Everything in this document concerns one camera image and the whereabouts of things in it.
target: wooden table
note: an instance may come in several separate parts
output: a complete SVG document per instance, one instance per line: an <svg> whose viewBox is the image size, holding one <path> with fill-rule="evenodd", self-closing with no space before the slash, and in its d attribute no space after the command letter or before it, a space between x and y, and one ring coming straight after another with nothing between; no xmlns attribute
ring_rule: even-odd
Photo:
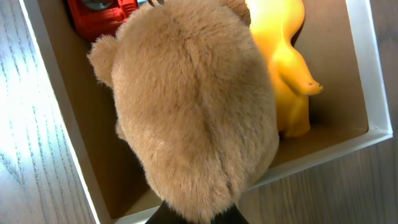
<svg viewBox="0 0 398 224"><path fill-rule="evenodd" d="M398 1L372 0L394 130ZM94 223L18 0L0 1L0 224ZM252 223L398 223L394 137L246 193Z"/></svg>

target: yellow toy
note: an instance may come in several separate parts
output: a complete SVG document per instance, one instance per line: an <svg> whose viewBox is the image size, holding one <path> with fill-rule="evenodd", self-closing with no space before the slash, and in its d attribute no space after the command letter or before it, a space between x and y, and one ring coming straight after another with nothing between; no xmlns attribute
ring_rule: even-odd
<svg viewBox="0 0 398 224"><path fill-rule="evenodd" d="M278 130L297 137L310 130L308 96L323 90L291 39L304 21L302 0L246 0L252 36L267 61L277 104Z"/></svg>

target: red toy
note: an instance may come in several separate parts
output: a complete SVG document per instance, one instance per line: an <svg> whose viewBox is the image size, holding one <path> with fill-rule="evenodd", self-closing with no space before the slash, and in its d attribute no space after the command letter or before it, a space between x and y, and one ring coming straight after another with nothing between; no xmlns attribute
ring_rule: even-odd
<svg viewBox="0 0 398 224"><path fill-rule="evenodd" d="M117 0L108 9L94 11L81 0L68 0L77 32L89 42L101 34L114 35L116 29L138 9L137 0Z"/></svg>

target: plush toy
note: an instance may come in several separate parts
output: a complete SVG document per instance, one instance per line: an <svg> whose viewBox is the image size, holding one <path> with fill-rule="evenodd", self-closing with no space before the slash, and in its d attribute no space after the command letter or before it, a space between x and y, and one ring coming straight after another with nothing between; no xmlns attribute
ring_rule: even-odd
<svg viewBox="0 0 398 224"><path fill-rule="evenodd" d="M243 0L144 4L89 54L113 89L117 132L152 190L209 223L269 167L279 143L266 65Z"/></svg>

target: box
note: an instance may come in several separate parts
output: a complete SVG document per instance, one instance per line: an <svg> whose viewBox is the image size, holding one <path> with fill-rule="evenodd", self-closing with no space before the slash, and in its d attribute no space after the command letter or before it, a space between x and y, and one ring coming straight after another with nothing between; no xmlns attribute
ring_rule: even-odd
<svg viewBox="0 0 398 224"><path fill-rule="evenodd" d="M22 0L69 135L71 154L99 223L139 223L160 204L127 144L115 132L109 89L97 84L62 0ZM310 99L313 129L282 141L272 167L253 187L392 137L368 0L304 0L295 39L325 91Z"/></svg>

